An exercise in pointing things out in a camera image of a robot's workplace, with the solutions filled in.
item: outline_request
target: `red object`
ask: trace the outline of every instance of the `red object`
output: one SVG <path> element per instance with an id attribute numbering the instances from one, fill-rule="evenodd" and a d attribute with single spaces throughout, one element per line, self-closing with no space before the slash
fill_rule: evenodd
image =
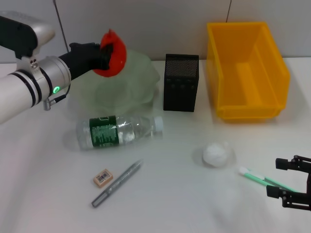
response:
<path id="1" fill-rule="evenodd" d="M 101 49 L 108 44 L 113 44 L 113 52 L 109 62 L 110 69 L 94 69 L 96 74 L 107 78 L 119 74 L 120 71 L 124 68 L 126 62 L 126 47 L 123 41 L 111 29 L 109 29 L 109 32 L 103 36 L 101 41 Z"/>

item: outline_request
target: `green bottle label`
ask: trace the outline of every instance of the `green bottle label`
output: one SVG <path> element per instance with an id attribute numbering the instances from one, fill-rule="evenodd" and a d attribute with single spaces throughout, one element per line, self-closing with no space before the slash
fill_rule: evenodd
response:
<path id="1" fill-rule="evenodd" d="M 116 116 L 89 120 L 93 147 L 109 147 L 119 144 Z"/>

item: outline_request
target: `white wall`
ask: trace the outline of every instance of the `white wall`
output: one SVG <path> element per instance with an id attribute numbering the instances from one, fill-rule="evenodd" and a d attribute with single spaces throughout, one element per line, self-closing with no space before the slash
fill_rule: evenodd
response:
<path id="1" fill-rule="evenodd" d="M 230 0 L 56 0 L 68 43 L 100 43 L 109 28 L 152 59 L 207 52 L 207 22 L 225 22 Z"/>
<path id="2" fill-rule="evenodd" d="M 311 0 L 232 0 L 228 22 L 266 21 L 285 57 L 311 56 Z"/>
<path id="3" fill-rule="evenodd" d="M 67 52 L 52 0 L 1 0 L 0 10 L 23 12 L 45 20 L 54 26 L 56 35 L 48 44 L 41 48 L 40 54 L 37 56 L 38 59 L 48 55 L 60 56 Z M 0 63 L 15 62 L 15 60 L 13 51 L 0 47 Z"/>

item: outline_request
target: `yellow plastic bin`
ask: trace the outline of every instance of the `yellow plastic bin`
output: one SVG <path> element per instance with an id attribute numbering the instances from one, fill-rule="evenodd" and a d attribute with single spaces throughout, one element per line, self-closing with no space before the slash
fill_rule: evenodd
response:
<path id="1" fill-rule="evenodd" d="M 222 119 L 267 119 L 285 108 L 289 71 L 264 22 L 208 23 L 207 71 Z"/>

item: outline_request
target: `eraser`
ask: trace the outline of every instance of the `eraser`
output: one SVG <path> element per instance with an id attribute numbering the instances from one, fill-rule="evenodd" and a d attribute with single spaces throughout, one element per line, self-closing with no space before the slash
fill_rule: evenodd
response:
<path id="1" fill-rule="evenodd" d="M 107 183 L 109 183 L 112 179 L 113 179 L 113 176 L 110 173 L 110 171 L 105 169 L 104 171 L 101 171 L 100 173 L 98 173 L 94 177 L 93 181 L 95 184 L 97 184 L 97 186 L 99 188 L 101 188 L 101 187 L 105 186 Z"/>

